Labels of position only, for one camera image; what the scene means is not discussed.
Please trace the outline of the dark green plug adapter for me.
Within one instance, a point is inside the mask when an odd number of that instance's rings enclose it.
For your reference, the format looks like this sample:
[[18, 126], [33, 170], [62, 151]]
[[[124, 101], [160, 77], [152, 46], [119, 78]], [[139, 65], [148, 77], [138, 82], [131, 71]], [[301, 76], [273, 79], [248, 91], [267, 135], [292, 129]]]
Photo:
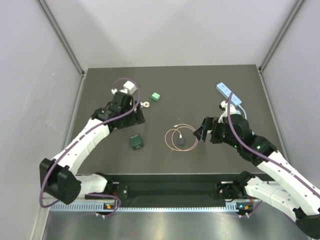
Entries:
[[144, 141], [140, 134], [135, 134], [129, 138], [130, 145], [134, 151], [144, 147]]

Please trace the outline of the light green plug adapter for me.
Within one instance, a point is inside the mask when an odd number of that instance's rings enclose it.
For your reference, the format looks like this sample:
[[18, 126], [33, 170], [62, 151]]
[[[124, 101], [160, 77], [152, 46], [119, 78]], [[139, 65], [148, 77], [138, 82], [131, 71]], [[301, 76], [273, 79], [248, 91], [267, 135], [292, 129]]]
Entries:
[[161, 95], [157, 92], [154, 92], [153, 94], [150, 95], [150, 100], [152, 102], [158, 102], [161, 98]]

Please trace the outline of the white cube plug adapter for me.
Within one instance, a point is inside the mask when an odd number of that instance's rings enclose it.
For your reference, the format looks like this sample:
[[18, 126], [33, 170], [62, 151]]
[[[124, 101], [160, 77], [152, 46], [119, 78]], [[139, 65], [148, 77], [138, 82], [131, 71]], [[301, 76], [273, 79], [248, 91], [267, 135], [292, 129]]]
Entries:
[[123, 84], [123, 89], [126, 90], [128, 94], [133, 95], [136, 92], [137, 87], [132, 81], [127, 80]]

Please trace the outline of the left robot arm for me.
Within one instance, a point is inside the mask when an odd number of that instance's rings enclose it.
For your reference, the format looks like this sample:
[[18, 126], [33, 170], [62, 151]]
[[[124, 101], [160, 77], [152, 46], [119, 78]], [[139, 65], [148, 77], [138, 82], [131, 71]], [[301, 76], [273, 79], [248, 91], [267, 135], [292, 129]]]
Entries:
[[95, 147], [114, 130], [143, 124], [145, 118], [139, 100], [116, 92], [106, 107], [94, 111], [82, 131], [53, 159], [39, 164], [40, 192], [47, 193], [66, 205], [78, 197], [97, 193], [109, 198], [114, 191], [107, 176], [102, 173], [77, 175], [84, 160]]

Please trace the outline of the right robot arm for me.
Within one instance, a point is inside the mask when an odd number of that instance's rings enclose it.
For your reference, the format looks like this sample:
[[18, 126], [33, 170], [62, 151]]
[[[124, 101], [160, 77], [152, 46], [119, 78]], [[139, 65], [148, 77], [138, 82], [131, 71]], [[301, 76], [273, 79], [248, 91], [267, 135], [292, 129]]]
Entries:
[[205, 142], [210, 134], [212, 144], [225, 143], [235, 148], [244, 160], [282, 188], [243, 172], [233, 185], [237, 197], [258, 198], [287, 215], [310, 238], [320, 238], [320, 189], [300, 174], [268, 139], [254, 134], [245, 118], [239, 114], [205, 117], [193, 134], [200, 142]]

